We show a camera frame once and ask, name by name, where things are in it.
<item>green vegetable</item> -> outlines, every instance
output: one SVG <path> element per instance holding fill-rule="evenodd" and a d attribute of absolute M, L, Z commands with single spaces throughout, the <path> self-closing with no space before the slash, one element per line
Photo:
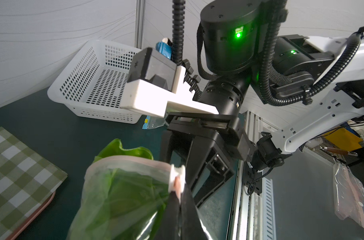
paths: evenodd
<path fill-rule="evenodd" d="M 144 148 L 123 149 L 121 140 L 110 142 L 94 162 L 113 155 L 153 159 Z M 68 239 L 153 239 L 169 197 L 168 184 L 120 168 L 96 172 L 83 187 L 81 207 Z"/>
<path fill-rule="evenodd" d="M 153 154 L 151 151 L 145 147 L 137 147 L 133 149 L 123 149 L 122 142 L 120 139 L 114 139 L 111 141 L 99 154 L 94 157 L 93 163 L 101 160 L 105 157 L 115 156 L 115 155 L 130 155 L 136 157 L 143 157 L 153 160 Z"/>

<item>checkered cloth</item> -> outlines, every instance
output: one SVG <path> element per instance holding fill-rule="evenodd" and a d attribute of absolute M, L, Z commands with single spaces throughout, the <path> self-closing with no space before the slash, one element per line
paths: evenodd
<path fill-rule="evenodd" d="M 13 233 L 66 177 L 0 127 L 0 239 Z"/>

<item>perforated basket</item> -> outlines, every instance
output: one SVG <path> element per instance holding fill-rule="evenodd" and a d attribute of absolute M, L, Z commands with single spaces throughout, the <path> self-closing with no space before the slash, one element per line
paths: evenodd
<path fill-rule="evenodd" d="M 80 117 L 136 123 L 141 114 L 119 108 L 133 55 L 140 49 L 90 40 L 74 56 L 47 94 Z"/>

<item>white clip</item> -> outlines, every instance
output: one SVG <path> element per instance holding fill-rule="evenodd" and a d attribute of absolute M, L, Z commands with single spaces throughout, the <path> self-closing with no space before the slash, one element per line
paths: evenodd
<path fill-rule="evenodd" d="M 177 176 L 179 176 L 180 185 L 174 187 L 175 177 Z M 185 176 L 186 176 L 186 169 L 184 165 L 182 165 L 181 167 L 174 167 L 174 164 L 171 165 L 170 178 L 169 178 L 169 193 L 175 191 L 179 203 L 181 203 L 180 195 L 185 190 Z"/>

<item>yellow object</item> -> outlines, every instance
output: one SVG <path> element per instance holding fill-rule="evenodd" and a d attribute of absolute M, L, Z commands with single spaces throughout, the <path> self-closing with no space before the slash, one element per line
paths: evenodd
<path fill-rule="evenodd" d="M 358 148 L 361 148 L 359 142 L 363 140 L 360 137 L 355 136 L 345 128 L 338 129 L 337 131 L 328 135 L 330 132 L 325 133 L 324 138 L 332 142 L 335 146 L 339 147 L 340 149 L 346 151 L 353 151 Z"/>

